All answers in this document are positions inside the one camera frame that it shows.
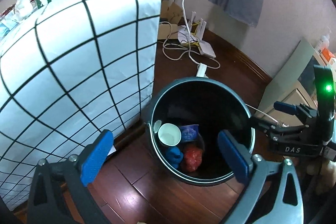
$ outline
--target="cup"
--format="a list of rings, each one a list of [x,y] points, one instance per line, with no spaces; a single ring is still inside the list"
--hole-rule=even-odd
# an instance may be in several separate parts
[[[164,146],[175,146],[181,141],[181,131],[172,123],[163,124],[157,134]]]
[[[198,124],[179,127],[181,130],[181,142],[192,142],[198,136]]]

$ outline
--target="blue cup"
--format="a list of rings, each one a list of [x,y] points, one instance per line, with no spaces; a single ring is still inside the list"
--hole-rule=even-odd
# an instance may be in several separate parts
[[[181,130],[181,142],[192,142],[197,139],[198,124],[179,127]]]

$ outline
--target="green led light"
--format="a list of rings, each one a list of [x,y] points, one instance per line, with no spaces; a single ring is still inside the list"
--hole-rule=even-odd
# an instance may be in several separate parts
[[[325,86],[325,90],[328,91],[328,92],[331,92],[333,89],[332,85],[326,85]]]

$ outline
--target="cardboard box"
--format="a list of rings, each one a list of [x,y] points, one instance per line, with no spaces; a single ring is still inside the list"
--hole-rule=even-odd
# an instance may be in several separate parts
[[[335,55],[330,51],[328,50],[327,48],[325,48],[322,52],[321,52],[321,57],[323,59],[325,59],[327,61],[327,63],[329,62],[329,60],[331,58],[335,58]]]
[[[177,39],[178,23],[180,22],[182,17],[183,17],[183,10],[175,2],[173,2],[171,6],[169,6],[168,0],[163,0],[161,2],[160,19],[161,21],[164,20],[169,22],[172,26],[172,34],[169,37],[170,39]],[[170,25],[160,24],[157,39],[158,40],[167,39],[169,34],[170,34]]]

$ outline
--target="screw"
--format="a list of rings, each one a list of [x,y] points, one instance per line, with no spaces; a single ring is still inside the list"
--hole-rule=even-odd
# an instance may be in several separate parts
[[[45,159],[40,159],[40,160],[37,162],[37,164],[38,164],[39,166],[42,166],[42,165],[45,165],[46,162],[47,162],[47,161],[46,161]]]
[[[263,160],[263,157],[260,156],[259,154],[254,154],[252,156],[252,158],[255,160],[255,161],[262,161]]]
[[[285,159],[283,162],[285,163],[285,165],[292,165],[293,164],[293,162],[290,159]]]
[[[75,162],[78,159],[78,156],[76,154],[70,155],[68,160],[71,162]]]

